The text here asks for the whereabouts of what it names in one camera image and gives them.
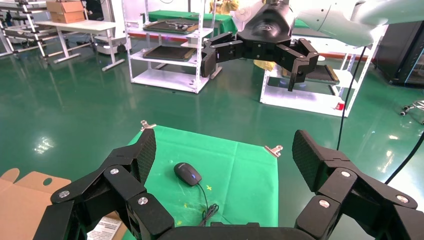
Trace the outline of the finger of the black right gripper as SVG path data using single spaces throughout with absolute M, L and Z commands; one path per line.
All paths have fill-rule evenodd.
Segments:
M 213 73 L 217 63 L 239 59 L 243 55 L 244 42 L 232 32 L 219 34 L 203 42 L 200 74 L 203 78 Z
M 307 74 L 316 69 L 319 58 L 319 53 L 305 38 L 299 38 L 293 47 L 278 44 L 277 53 L 277 64 L 290 73 L 287 87 L 289 92 L 293 91 L 295 84 L 303 83 Z

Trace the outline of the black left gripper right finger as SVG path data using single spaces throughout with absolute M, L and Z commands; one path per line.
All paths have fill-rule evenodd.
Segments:
M 342 215 L 377 240 L 421 240 L 424 214 L 409 195 L 360 171 L 341 151 L 320 146 L 297 130 L 292 158 L 314 197 L 296 227 L 326 240 Z

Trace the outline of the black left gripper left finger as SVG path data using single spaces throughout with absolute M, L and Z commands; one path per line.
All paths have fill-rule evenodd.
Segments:
M 157 240 L 174 219 L 146 189 L 156 157 L 153 129 L 113 149 L 95 171 L 55 191 L 35 232 L 36 240 L 85 240 L 100 220 L 116 213 L 138 240 Z

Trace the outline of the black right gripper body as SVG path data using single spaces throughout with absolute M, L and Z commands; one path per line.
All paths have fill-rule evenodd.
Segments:
M 241 56 L 278 62 L 291 44 L 295 15 L 287 3 L 265 4 L 239 32 Z

